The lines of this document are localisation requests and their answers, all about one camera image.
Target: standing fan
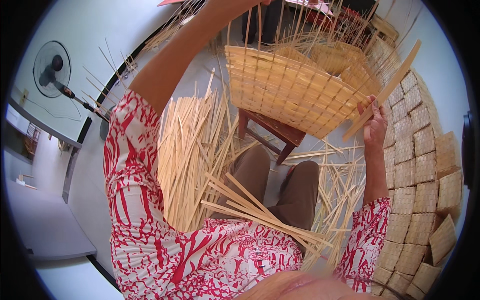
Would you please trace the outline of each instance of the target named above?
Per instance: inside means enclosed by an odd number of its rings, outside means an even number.
[[[45,97],[56,98],[61,94],[75,99],[84,108],[95,112],[108,122],[108,119],[98,113],[90,104],[83,102],[67,87],[71,76],[71,61],[67,49],[58,41],[49,41],[40,48],[33,65],[33,77],[39,92]]]

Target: person's right hand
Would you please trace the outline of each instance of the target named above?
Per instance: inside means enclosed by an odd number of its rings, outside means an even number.
[[[383,149],[385,134],[387,131],[387,116],[383,106],[378,107],[378,102],[375,100],[375,95],[367,96],[370,102],[373,101],[372,110],[373,116],[363,125],[363,141],[367,148]],[[360,114],[363,113],[363,107],[360,103],[357,104],[357,109]]]

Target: red wooden stool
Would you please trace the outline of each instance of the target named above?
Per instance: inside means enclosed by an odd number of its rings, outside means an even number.
[[[267,129],[274,136],[284,141],[286,145],[283,150],[280,150],[277,147],[273,146],[263,137],[259,136],[258,134],[254,133],[250,128],[248,128],[248,120],[254,121],[258,125]],[[239,108],[239,138],[243,139],[246,132],[248,132],[249,135],[254,137],[255,140],[261,142],[273,152],[278,154],[278,159],[276,160],[277,165],[280,165],[285,160],[285,158],[287,158],[290,152],[292,152],[293,148],[300,146],[300,143],[306,134],[303,131],[295,129],[291,126],[288,126],[282,122],[271,119],[259,113]]]

